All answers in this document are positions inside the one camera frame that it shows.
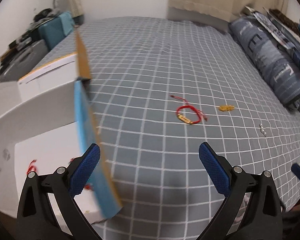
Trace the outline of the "red cord bracelet gold tube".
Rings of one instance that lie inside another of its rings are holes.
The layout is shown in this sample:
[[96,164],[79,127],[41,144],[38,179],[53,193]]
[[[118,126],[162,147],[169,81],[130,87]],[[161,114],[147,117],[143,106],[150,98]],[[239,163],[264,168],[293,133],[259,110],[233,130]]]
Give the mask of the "red cord bracelet gold tube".
[[[37,162],[37,159],[34,159],[33,161],[30,162],[28,168],[27,168],[27,172],[26,174],[28,175],[29,173],[31,172],[36,172],[38,173],[38,168],[37,166],[35,165],[35,163]],[[91,183],[87,182],[84,186],[84,189],[85,190],[90,190],[90,191],[93,191],[93,186]]]

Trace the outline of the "red cord bracelet gold plate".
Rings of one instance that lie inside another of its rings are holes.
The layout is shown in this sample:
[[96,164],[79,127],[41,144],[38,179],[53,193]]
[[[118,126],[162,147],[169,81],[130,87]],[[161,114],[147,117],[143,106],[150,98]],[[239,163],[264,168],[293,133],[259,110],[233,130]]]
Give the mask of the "red cord bracelet gold plate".
[[170,97],[182,102],[182,105],[175,110],[175,114],[180,121],[187,125],[196,125],[208,120],[200,109],[191,105],[185,98],[175,95],[170,95]]

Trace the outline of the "blue yellow cardboard box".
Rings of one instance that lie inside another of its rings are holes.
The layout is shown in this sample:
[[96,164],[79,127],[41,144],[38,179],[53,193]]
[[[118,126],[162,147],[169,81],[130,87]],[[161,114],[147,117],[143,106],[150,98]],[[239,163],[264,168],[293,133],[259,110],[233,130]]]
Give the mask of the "blue yellow cardboard box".
[[18,80],[21,103],[0,117],[0,211],[16,217],[31,161],[39,175],[68,166],[99,144],[83,86],[91,79],[87,51],[77,31],[75,50]]

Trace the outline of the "blue grey lettered pillow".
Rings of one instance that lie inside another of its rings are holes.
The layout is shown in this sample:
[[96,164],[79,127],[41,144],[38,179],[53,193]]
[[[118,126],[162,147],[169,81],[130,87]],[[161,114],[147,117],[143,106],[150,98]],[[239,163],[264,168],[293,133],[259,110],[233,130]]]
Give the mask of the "blue grey lettered pillow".
[[300,69],[285,49],[252,16],[231,22],[229,31],[283,106],[300,112]]

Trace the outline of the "patterned folded quilt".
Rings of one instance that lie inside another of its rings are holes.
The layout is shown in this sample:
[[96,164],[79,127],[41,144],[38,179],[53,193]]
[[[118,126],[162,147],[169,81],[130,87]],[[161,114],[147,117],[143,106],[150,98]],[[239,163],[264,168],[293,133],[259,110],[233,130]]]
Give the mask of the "patterned folded quilt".
[[245,12],[254,16],[257,21],[272,35],[272,37],[285,49],[300,69],[300,37],[291,29],[281,23],[269,9],[266,15],[246,6]]

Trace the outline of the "grey suitcase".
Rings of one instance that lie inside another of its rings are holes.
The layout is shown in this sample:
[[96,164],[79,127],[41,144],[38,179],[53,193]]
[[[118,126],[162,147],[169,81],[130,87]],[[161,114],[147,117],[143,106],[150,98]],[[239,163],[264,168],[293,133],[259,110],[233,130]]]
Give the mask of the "grey suitcase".
[[5,58],[0,65],[0,82],[18,81],[28,74],[48,53],[44,40],[27,45]]

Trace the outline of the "grey checked bed sheet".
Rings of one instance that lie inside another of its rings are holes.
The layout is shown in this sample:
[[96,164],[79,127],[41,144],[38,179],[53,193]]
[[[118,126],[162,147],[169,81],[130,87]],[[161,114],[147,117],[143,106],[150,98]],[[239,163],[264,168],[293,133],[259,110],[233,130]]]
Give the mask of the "grey checked bed sheet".
[[[267,170],[287,208],[300,199],[300,113],[289,112],[231,35],[192,23],[121,17],[79,27],[88,96],[122,210],[103,239],[195,239],[220,207],[202,142],[248,173]],[[208,118],[175,110],[185,98]]]

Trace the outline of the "teal suitcase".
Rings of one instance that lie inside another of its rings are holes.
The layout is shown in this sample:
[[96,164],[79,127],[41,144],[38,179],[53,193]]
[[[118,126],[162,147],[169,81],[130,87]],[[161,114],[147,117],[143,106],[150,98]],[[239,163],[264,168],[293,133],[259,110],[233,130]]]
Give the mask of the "teal suitcase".
[[74,31],[75,22],[69,11],[63,12],[57,17],[46,21],[38,28],[39,36],[45,41],[48,51]]

